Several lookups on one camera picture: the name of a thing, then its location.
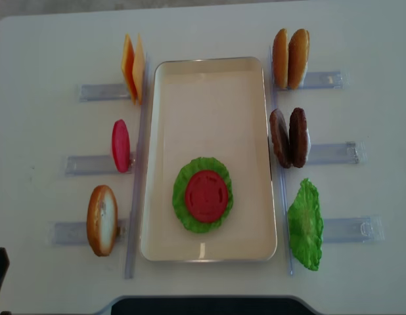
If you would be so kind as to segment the green lettuce leaf on tray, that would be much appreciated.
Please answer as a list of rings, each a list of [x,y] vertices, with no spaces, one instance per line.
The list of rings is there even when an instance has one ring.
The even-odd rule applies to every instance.
[[[188,212],[185,205],[185,189],[187,184],[195,173],[202,170],[212,170],[218,173],[225,181],[229,191],[230,201],[228,202],[227,210],[219,220],[213,223],[198,222]],[[214,157],[198,157],[181,168],[173,185],[172,205],[177,218],[187,230],[202,234],[219,228],[223,221],[228,217],[233,204],[232,181],[228,169],[222,162]]]

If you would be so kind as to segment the upright bread slice left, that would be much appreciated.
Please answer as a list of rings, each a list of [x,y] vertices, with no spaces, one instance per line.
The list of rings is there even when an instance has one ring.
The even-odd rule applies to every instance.
[[[107,257],[114,247],[118,230],[118,205],[107,185],[94,188],[87,210],[87,239],[94,254]]]

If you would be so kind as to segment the clear plastic rack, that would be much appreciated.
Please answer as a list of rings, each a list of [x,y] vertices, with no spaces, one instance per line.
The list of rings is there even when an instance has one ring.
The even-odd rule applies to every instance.
[[[343,89],[347,77],[340,70],[327,72],[307,72],[301,89]],[[360,164],[367,161],[367,151],[362,141],[349,141],[337,144],[312,144],[308,155],[308,165]],[[290,248],[288,228],[288,200],[285,170],[276,166],[277,189],[276,200],[283,214],[283,233],[288,274],[294,275],[295,259]],[[385,240],[382,221],[378,215],[355,218],[325,219],[323,241],[325,243],[371,243]]]
[[[137,256],[137,225],[141,194],[143,192],[143,179],[145,177],[146,149],[149,143],[150,118],[152,104],[149,100],[151,93],[152,74],[150,71],[150,58],[146,57],[143,105],[140,113],[139,136],[136,149],[130,153],[128,174],[134,175],[131,210],[128,219],[120,219],[118,223],[118,236],[116,241],[126,241],[126,254],[124,278],[134,277],[135,259]],[[122,100],[127,98],[127,87],[122,84],[80,85],[79,101],[92,102],[101,100]],[[119,172],[112,156],[67,156],[63,159],[64,175],[101,176],[117,175]],[[48,241],[51,245],[79,246],[87,244],[86,222],[54,222],[50,225]]]

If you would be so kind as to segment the upright green lettuce leaf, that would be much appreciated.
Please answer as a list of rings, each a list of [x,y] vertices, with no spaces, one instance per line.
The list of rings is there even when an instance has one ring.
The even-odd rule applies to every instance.
[[[308,270],[317,271],[322,257],[324,220],[321,214],[319,191],[305,178],[288,210],[290,248]]]

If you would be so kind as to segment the brown meat patty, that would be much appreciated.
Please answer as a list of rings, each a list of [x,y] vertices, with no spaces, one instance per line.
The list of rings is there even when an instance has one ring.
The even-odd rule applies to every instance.
[[[289,169],[292,166],[292,161],[288,130],[282,112],[279,109],[273,110],[270,114],[269,122],[274,153],[279,164],[283,168]]]
[[[290,116],[289,141],[292,164],[302,168],[309,154],[309,132],[307,119],[302,108],[295,108]]]

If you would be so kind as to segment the upright red tomato slice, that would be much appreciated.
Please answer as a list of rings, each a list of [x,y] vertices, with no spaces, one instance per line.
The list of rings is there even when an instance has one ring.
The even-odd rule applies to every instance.
[[[113,126],[112,155],[117,170],[127,172],[130,166],[130,141],[127,126],[122,119],[117,120]]]

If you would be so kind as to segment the orange cheese slice left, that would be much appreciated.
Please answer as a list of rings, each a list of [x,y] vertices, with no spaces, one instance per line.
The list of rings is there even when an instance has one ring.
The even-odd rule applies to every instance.
[[[121,70],[124,75],[125,83],[127,85],[127,89],[129,91],[131,100],[134,104],[136,104],[137,90],[136,90],[134,80],[133,80],[134,58],[135,58],[135,53],[134,53],[133,45],[132,45],[129,34],[127,33],[125,35],[125,41],[124,41],[124,47],[123,47]]]

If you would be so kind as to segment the upright bun slice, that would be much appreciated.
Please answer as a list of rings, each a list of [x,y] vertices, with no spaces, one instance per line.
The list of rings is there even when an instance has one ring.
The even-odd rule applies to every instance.
[[[280,89],[288,86],[288,32],[279,30],[273,41],[272,49],[273,75],[275,85]]]
[[[309,58],[309,32],[297,30],[288,44],[288,86],[297,89],[304,80]]]

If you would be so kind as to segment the red tomato slice on tray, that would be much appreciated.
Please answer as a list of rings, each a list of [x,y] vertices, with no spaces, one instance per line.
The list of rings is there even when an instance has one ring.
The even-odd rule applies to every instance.
[[[194,219],[213,223],[226,212],[229,191],[222,177],[212,170],[195,173],[185,189],[185,205]]]

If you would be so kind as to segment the yellow cheese slice right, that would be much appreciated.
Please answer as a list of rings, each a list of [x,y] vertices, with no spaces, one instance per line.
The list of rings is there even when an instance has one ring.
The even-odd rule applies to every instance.
[[[135,88],[137,90],[137,100],[139,104],[143,102],[143,85],[145,76],[146,57],[143,50],[143,44],[140,34],[137,36],[137,47],[133,62],[132,76]]]

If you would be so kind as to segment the clear plastic rack right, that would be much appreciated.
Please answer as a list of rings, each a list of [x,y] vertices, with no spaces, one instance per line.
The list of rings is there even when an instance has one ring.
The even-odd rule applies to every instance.
[[[301,89],[343,89],[347,77],[340,70],[327,72],[307,72]],[[349,141],[337,144],[312,144],[308,155],[308,165],[360,164],[367,161],[367,151],[362,141]],[[290,248],[288,228],[288,200],[285,170],[276,166],[277,189],[276,200],[283,214],[283,233],[288,274],[294,275],[295,259]],[[378,215],[355,218],[325,219],[323,241],[325,243],[371,243],[385,240],[382,221]]]

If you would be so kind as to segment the cream rectangular metal tray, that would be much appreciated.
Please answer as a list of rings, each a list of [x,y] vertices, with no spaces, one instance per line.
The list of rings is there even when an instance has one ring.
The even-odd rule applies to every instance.
[[[233,206],[198,234],[177,218],[173,186],[195,158],[229,172]],[[265,87],[254,57],[161,63],[154,74],[140,248],[149,261],[263,261],[277,248]]]

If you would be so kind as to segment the upright bun slice left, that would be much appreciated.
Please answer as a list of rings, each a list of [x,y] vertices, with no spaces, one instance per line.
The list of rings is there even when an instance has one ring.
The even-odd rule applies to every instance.
[[[275,85],[280,89],[288,86],[288,32],[279,30],[273,41],[272,49],[273,75]]]

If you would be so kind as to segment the upright bun slice right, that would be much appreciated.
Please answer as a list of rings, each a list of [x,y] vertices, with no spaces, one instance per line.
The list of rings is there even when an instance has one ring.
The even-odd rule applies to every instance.
[[[304,80],[309,58],[309,32],[297,30],[288,44],[288,86],[297,89]]]

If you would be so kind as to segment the black base at bottom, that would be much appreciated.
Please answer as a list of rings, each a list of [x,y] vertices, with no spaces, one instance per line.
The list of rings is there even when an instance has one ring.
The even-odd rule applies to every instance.
[[[112,314],[313,314],[301,302],[267,297],[153,297],[123,299]]]

